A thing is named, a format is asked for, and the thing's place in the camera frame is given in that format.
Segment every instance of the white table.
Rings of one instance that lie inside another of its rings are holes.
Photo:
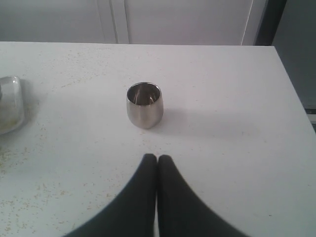
[[[144,153],[253,237],[316,236],[316,136],[273,47],[0,43],[28,123],[0,137],[0,237],[60,237],[105,207]],[[162,89],[151,130],[127,118]]]

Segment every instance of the white countertop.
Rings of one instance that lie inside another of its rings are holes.
[[[253,237],[316,236],[316,135],[273,47],[0,42],[28,122],[0,137],[0,237],[61,237],[106,206],[144,153]],[[151,130],[129,86],[161,87]]]

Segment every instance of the cup rim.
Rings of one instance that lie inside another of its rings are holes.
[[[154,103],[152,103],[152,104],[155,104],[155,103],[161,98],[161,96],[162,96],[161,89],[160,89],[160,87],[157,86],[156,84],[154,84],[154,83],[152,83],[152,82],[147,82],[147,81],[135,83],[134,85],[132,85],[132,86],[127,90],[126,97],[127,97],[128,101],[129,101],[130,103],[132,103],[133,105],[141,106],[141,107],[146,107],[146,106],[152,105],[152,104],[149,104],[149,105],[137,105],[137,104],[135,104],[133,101],[131,101],[131,100],[128,98],[128,93],[129,93],[129,91],[130,91],[132,88],[134,88],[135,86],[138,86],[138,85],[141,85],[141,84],[150,84],[150,85],[155,86],[155,87],[159,90],[159,97],[157,98],[157,100],[156,100]]]

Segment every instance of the glass plate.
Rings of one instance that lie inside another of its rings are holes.
[[[20,79],[0,78],[0,135],[17,129],[24,118]]]

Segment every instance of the metal cup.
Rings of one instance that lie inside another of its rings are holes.
[[[127,114],[137,127],[149,129],[158,124],[163,115],[160,88],[149,82],[133,85],[127,91]]]

